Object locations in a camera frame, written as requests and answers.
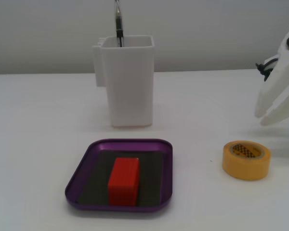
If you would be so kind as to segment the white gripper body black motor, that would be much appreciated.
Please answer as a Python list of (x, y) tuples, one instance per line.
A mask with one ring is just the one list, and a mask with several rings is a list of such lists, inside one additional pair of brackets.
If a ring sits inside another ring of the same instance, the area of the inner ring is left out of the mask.
[(289, 46), (287, 45), (287, 40), (289, 38), (289, 32), (283, 38), (278, 50), (278, 61), (277, 65), (285, 65), (289, 63)]

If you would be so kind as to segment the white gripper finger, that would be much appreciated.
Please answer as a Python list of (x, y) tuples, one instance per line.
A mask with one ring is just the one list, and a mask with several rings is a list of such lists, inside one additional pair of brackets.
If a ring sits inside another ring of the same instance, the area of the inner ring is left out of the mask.
[(289, 117), (289, 96), (273, 111), (267, 112), (273, 102), (289, 86), (289, 61), (278, 60), (260, 90), (255, 117)]
[(279, 123), (289, 118), (289, 96), (269, 113), (268, 110), (272, 107), (273, 102), (284, 91), (285, 86), (265, 85), (260, 91), (260, 124), (269, 126)]

